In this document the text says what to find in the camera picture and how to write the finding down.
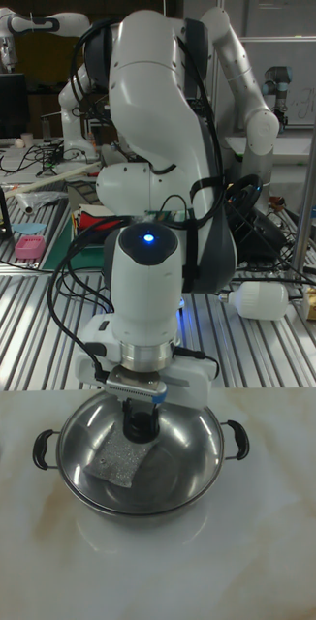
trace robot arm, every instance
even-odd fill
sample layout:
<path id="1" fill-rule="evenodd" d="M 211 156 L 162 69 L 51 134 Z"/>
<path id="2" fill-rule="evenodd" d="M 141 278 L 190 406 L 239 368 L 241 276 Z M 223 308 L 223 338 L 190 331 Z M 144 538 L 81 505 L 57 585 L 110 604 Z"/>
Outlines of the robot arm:
<path id="1" fill-rule="evenodd" d="M 245 49 L 232 28 L 227 13 L 214 7 L 206 11 L 202 22 L 208 30 L 210 41 L 216 49 L 243 118 L 246 148 L 242 175 L 260 176 L 264 189 L 259 204 L 267 206 L 273 145 L 279 130 L 278 120 L 264 101 Z"/>
<path id="2" fill-rule="evenodd" d="M 28 32 L 50 32 L 59 37 L 80 37 L 89 27 L 86 15 L 58 13 L 49 17 L 24 17 L 11 9 L 0 9 L 0 52 L 2 63 L 8 72 L 17 63 L 14 36 Z"/>
<path id="3" fill-rule="evenodd" d="M 24 17 L 10 9 L 0 9 L 0 51 L 3 65 L 8 72 L 11 72 L 17 63 L 14 36 L 41 31 L 59 37 L 80 37 L 86 32 L 89 25 L 87 16 L 79 13 L 59 13 L 49 17 L 33 17 L 32 15 Z M 91 82 L 84 65 L 79 68 L 78 75 L 84 92 L 90 92 Z M 87 162 L 96 160 L 97 154 L 92 144 L 81 134 L 80 119 L 73 114 L 78 102 L 70 82 L 60 93 L 59 104 L 64 139 L 64 158 L 73 161 L 85 159 Z"/>
<path id="4" fill-rule="evenodd" d="M 275 95 L 273 112 L 279 121 L 279 134 L 282 134 L 288 124 L 286 98 L 288 86 L 293 79 L 291 67 L 270 67 L 265 73 L 265 84 L 262 87 L 263 95 Z"/>
<path id="5" fill-rule="evenodd" d="M 172 23 L 152 11 L 126 17 L 111 58 L 111 118 L 133 150 L 148 160 L 156 173 L 176 166 L 191 189 L 202 179 L 216 177 L 219 170 L 208 130 L 184 97 L 183 78 Z M 193 207 L 197 219 L 208 214 L 216 195 L 211 187 L 202 187 L 196 193 Z M 184 238 L 180 240 L 182 253 L 188 256 L 190 247 L 186 250 Z M 196 242 L 199 277 L 191 290 L 214 292 L 230 280 L 236 265 L 223 207 L 199 228 Z"/>

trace stainless steel pot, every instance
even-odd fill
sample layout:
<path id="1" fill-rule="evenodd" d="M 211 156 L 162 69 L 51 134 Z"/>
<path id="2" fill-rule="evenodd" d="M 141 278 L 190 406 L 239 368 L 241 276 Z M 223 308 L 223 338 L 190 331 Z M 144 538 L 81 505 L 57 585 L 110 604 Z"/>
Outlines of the stainless steel pot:
<path id="1" fill-rule="evenodd" d="M 227 457 L 222 424 L 210 409 L 169 404 L 159 408 L 154 438 L 142 441 L 136 431 L 138 419 L 147 416 L 147 405 L 136 407 L 128 418 L 115 396 L 96 394 L 59 432 L 57 466 L 45 461 L 53 430 L 37 437 L 35 464 L 43 470 L 58 468 L 71 491 L 95 511 L 152 516 L 197 501 L 215 482 L 224 460 L 241 460 L 249 452 L 249 440 L 238 422 L 224 422 L 234 429 L 238 446 L 237 455 Z"/>

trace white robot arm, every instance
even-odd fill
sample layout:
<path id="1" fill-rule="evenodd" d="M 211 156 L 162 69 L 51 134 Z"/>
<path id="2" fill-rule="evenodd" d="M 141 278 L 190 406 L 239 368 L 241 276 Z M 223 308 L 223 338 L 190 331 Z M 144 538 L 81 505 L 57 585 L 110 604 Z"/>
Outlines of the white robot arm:
<path id="1" fill-rule="evenodd" d="M 241 173 L 257 174 L 263 181 L 258 205 L 267 207 L 272 169 L 273 145 L 279 122 L 264 101 L 246 51 L 237 37 L 227 13 L 219 7 L 206 11 L 202 17 L 209 40 L 215 47 L 223 72 L 241 113 L 246 148 Z"/>
<path id="2" fill-rule="evenodd" d="M 8 72 L 17 63 L 14 36 L 28 32 L 50 32 L 59 37 L 80 37 L 90 23 L 81 13 L 58 13 L 49 17 L 24 17 L 6 7 L 0 9 L 0 52 Z"/>
<path id="3" fill-rule="evenodd" d="M 110 105 L 115 127 L 146 166 L 158 176 L 177 167 L 191 189 L 216 178 L 219 170 L 205 123 L 184 97 L 182 62 L 170 20 L 151 11 L 129 15 L 113 48 Z M 222 188 L 200 185 L 193 200 L 196 219 L 188 221 L 187 231 L 175 233 L 147 220 L 107 240 L 105 270 L 115 312 L 105 320 L 95 316 L 82 335 L 110 373 L 107 390 L 130 394 L 133 376 L 128 384 L 118 366 L 138 373 L 139 385 L 132 385 L 136 397 L 146 385 L 144 375 L 159 371 L 172 402 L 181 402 L 184 386 L 186 402 L 191 405 L 194 393 L 193 402 L 206 404 L 215 364 L 203 360 L 196 368 L 195 361 L 174 357 L 176 311 L 182 288 L 215 292 L 234 274 L 237 252 L 220 197 Z M 97 382 L 89 357 L 79 355 L 77 372 L 81 381 Z"/>
<path id="4" fill-rule="evenodd" d="M 269 67 L 265 72 L 265 84 L 262 86 L 263 95 L 275 95 L 273 113 L 279 122 L 279 134 L 282 134 L 288 124 L 286 99 L 289 84 L 293 79 L 291 67 Z"/>
<path id="5" fill-rule="evenodd" d="M 28 32 L 49 32 L 59 37 L 80 37 L 89 28 L 90 23 L 86 15 L 80 13 L 59 13 L 48 17 L 24 17 L 11 9 L 0 9 L 0 52 L 2 63 L 8 72 L 14 70 L 17 63 L 15 36 L 25 35 Z M 84 92 L 91 91 L 91 82 L 85 66 L 78 71 L 79 80 Z M 93 145 L 81 134 L 80 119 L 73 114 L 78 102 L 73 93 L 70 82 L 59 95 L 61 107 L 61 123 L 64 138 L 64 158 L 77 161 L 95 161 L 97 154 Z"/>

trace desk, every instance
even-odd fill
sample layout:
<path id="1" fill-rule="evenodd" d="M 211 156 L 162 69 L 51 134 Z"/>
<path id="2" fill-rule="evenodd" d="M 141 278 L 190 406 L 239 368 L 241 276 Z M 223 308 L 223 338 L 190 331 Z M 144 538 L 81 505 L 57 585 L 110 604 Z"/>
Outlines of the desk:
<path id="1" fill-rule="evenodd" d="M 15 171 L 18 168 L 27 150 L 27 148 L 14 148 L 13 146 L 10 146 L 9 148 L 0 148 L 0 158 L 2 157 L 2 155 L 4 156 L 4 169 Z M 31 163 L 31 161 L 25 160 L 22 164 L 22 167 L 24 168 L 25 165 L 27 166 L 27 164 Z M 0 170 L 0 183 L 7 183 L 12 185 L 17 183 L 21 185 L 24 183 L 33 183 L 36 180 L 36 174 L 41 170 L 42 164 L 38 162 L 36 162 L 32 166 L 29 166 L 28 168 L 26 168 L 26 170 L 12 172 L 9 174 L 6 174 L 2 170 Z"/>
<path id="2" fill-rule="evenodd" d="M 214 390 L 250 454 L 150 526 L 93 513 L 32 463 L 90 395 L 0 394 L 0 620 L 316 620 L 316 389 Z"/>
<path id="3" fill-rule="evenodd" d="M 10 209 L 12 221 L 27 221 L 15 203 Z M 64 207 L 61 211 L 47 207 L 29 221 L 47 223 L 44 235 L 50 247 L 68 217 Z M 13 243 L 0 243 L 0 260 L 15 261 Z M 313 248 L 307 262 L 316 266 Z M 88 271 L 81 277 L 92 288 L 104 286 L 99 272 Z M 90 388 L 75 375 L 77 347 L 49 316 L 47 283 L 48 274 L 21 273 L 16 267 L 0 265 L 0 390 Z M 83 293 L 78 285 L 74 291 Z M 297 304 L 284 319 L 272 323 L 242 319 L 215 295 L 187 294 L 184 300 L 178 313 L 181 343 L 219 359 L 217 386 L 316 387 L 316 322 L 306 322 Z M 59 295 L 56 299 L 58 316 L 77 334 L 101 311 L 92 297 L 79 300 Z"/>

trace computer monitor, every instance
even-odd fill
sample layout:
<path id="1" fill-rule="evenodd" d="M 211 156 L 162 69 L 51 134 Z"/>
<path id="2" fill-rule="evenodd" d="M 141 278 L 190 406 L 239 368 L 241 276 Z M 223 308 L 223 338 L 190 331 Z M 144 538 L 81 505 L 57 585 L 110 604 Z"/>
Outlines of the computer monitor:
<path id="1" fill-rule="evenodd" d="M 0 138 L 18 138 L 29 120 L 24 74 L 0 74 Z"/>

